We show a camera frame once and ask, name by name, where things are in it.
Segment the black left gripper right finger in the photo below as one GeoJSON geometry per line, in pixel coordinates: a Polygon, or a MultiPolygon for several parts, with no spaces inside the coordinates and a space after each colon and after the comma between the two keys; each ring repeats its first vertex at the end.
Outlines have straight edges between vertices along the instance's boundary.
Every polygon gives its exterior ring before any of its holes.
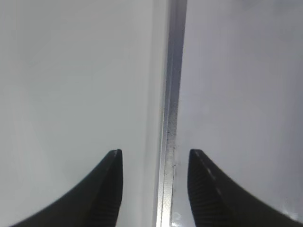
{"type": "Polygon", "coordinates": [[[301,227],[226,175],[202,150],[189,152],[187,191],[197,227],[301,227]]]}

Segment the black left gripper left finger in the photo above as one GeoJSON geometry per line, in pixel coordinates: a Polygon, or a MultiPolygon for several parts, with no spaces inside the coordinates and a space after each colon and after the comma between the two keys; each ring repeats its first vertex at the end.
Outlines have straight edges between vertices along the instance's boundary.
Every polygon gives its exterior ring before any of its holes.
{"type": "Polygon", "coordinates": [[[114,227],[123,195],[123,155],[109,151],[75,187],[17,227],[114,227]]]}

